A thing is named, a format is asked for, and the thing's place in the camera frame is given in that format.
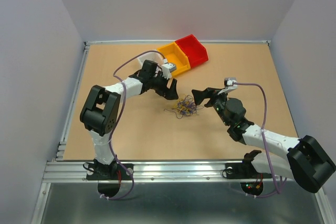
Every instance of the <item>tangled strings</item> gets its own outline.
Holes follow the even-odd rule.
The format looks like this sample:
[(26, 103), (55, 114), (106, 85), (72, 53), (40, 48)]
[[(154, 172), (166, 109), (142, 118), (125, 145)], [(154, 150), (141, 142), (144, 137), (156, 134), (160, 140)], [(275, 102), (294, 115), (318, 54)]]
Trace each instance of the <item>tangled strings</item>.
[(176, 103), (172, 106), (171, 110), (169, 109), (164, 110), (174, 112), (176, 118), (181, 119), (184, 116), (191, 116), (197, 114), (197, 110), (200, 110), (202, 108), (203, 106), (197, 106), (195, 104), (194, 98), (191, 95), (185, 95), (184, 98), (176, 101)]

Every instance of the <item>gray wall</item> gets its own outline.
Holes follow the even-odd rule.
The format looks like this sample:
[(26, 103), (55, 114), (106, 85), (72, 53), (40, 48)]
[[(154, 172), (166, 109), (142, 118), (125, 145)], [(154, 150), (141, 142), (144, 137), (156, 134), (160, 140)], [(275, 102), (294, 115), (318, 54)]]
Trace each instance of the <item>gray wall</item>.
[(63, 0), (85, 41), (271, 39), (293, 0)]
[(61, 0), (0, 0), (0, 222), (29, 223), (82, 55)]
[[(295, 0), (271, 53), (300, 136), (312, 135), (336, 162), (336, 0)], [(336, 211), (336, 175), (325, 189)]]

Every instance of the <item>yellow bin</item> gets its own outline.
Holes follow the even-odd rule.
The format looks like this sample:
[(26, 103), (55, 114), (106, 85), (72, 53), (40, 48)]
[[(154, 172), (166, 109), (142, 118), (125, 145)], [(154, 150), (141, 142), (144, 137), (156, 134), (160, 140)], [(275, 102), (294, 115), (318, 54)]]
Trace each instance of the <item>yellow bin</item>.
[(172, 72), (173, 77), (190, 69), (187, 55), (185, 55), (185, 53), (175, 42), (160, 47), (157, 49), (157, 51), (163, 53), (168, 62), (174, 63), (176, 65), (176, 70)]

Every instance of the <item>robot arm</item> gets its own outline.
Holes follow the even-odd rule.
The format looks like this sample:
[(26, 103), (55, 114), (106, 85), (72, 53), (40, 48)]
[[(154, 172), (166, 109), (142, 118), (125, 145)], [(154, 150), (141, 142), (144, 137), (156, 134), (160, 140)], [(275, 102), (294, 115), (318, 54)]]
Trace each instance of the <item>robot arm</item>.
[[(153, 89), (158, 95), (167, 100), (178, 99), (176, 91), (177, 80), (173, 79), (167, 87), (171, 72), (176, 69), (172, 63), (164, 59), (164, 64), (158, 65), (151, 60), (145, 60), (142, 68), (126, 78), (126, 98), (143, 94)], [(92, 170), (102, 176), (112, 174), (111, 164), (114, 160), (109, 149), (109, 137), (115, 128), (120, 102), (123, 101), (124, 88), (121, 82), (100, 87), (93, 86), (80, 113), (80, 121), (90, 132), (94, 144), (94, 167)]]
[[(228, 99), (227, 94), (237, 88), (235, 78), (226, 78), (224, 89), (192, 90), (196, 105), (204, 99), (205, 107), (213, 107), (223, 123), (229, 126), (230, 137), (242, 144), (265, 148), (261, 127), (245, 118), (246, 109), (239, 99)], [(275, 174), (294, 179), (303, 189), (316, 193), (336, 171), (336, 166), (317, 140), (311, 136), (295, 138), (264, 130)], [(266, 155), (261, 151), (246, 154), (242, 163), (227, 167), (227, 178), (247, 178), (259, 173), (270, 173)]]

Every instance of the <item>gray floor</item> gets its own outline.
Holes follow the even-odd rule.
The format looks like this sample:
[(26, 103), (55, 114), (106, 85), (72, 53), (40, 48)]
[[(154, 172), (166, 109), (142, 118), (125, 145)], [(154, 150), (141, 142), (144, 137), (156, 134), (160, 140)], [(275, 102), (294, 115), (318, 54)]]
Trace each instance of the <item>gray floor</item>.
[[(239, 183), (136, 184), (129, 199), (100, 199), (94, 183), (52, 184), (43, 223), (323, 223), (316, 198), (289, 182), (253, 199)], [(272, 184), (266, 182), (266, 190)]]

